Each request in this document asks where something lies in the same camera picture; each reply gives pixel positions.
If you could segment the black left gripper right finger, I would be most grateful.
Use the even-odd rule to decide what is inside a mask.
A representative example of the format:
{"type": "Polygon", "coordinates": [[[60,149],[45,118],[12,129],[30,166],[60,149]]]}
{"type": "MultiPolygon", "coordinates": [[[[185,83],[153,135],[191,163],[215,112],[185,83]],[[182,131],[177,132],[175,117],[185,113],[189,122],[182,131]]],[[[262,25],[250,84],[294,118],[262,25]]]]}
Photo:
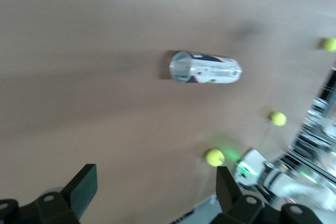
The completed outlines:
{"type": "Polygon", "coordinates": [[[285,204],[278,211],[253,195],[244,195],[226,166],[217,167],[216,196],[222,212],[211,223],[322,224],[306,206],[285,204]]]}

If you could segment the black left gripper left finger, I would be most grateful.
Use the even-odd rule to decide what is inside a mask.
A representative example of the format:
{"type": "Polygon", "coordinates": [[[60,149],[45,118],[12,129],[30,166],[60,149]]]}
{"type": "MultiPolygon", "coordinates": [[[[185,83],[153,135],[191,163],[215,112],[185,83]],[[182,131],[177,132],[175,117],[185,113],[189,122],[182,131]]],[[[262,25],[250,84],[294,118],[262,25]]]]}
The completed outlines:
{"type": "Polygon", "coordinates": [[[79,223],[98,190],[96,164],[86,164],[60,191],[45,193],[20,206],[1,200],[1,223],[79,223]]]}

